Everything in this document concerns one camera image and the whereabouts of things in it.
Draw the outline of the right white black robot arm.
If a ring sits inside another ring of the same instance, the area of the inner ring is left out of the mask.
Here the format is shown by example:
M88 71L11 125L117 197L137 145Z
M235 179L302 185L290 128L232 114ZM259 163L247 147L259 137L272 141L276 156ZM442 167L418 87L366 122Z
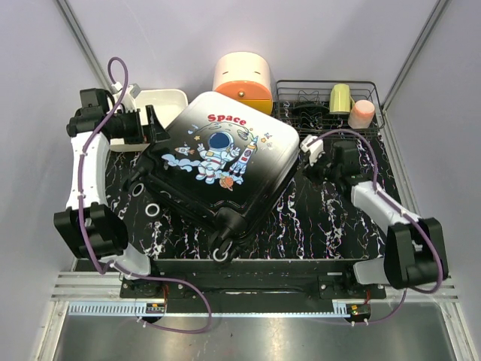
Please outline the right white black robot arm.
M326 155L322 139L309 135L300 148L306 176L333 183L345 201L366 213L386 236L382 257L356 262L352 273L341 279L343 293L358 298L370 284L435 293L449 275L440 222L408 211L372 174L363 173L355 142L336 141L332 154Z

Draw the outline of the black white space suitcase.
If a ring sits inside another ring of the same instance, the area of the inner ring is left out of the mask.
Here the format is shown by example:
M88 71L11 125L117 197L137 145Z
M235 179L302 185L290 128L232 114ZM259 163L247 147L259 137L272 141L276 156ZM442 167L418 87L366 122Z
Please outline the black white space suitcase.
M124 181L210 233L228 262L292 179L300 137L287 123L215 91L197 96L144 150Z

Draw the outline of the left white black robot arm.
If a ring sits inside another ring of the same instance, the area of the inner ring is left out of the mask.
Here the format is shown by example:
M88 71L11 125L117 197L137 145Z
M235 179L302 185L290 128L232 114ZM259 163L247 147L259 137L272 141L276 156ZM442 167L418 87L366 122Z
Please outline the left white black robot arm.
M80 91L81 106L66 126L74 155L71 191L53 224L77 259L90 260L100 274L111 267L137 279L136 289L152 298L161 292L162 279L153 274L150 258L129 243L125 223L109 208L105 173L112 140L147 145L168 134L152 105L145 108L147 124L141 122L137 85L117 88L117 94L98 88Z

